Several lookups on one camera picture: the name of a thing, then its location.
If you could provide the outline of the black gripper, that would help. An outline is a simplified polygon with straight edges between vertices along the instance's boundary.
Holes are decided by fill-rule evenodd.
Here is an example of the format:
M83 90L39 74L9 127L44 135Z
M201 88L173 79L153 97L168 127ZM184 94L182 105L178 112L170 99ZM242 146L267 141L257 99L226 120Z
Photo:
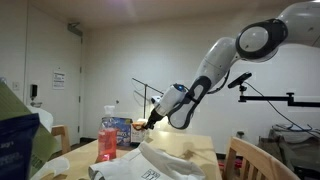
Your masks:
M145 125L146 129L153 129L154 125L163 119L163 116L158 114L155 110L151 112L151 115L148 118L147 124Z

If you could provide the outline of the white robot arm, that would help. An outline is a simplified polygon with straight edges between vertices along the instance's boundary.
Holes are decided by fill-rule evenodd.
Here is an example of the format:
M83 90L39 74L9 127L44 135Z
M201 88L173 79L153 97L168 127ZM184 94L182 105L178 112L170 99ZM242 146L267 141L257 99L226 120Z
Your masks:
M320 38L320 1L294 3L276 18L253 23L235 38L216 41L201 61L190 88L171 85L162 95L144 125L152 129L167 118L172 127L189 126L194 110L203 97L215 91L214 86L238 60L265 62L286 44L313 46Z

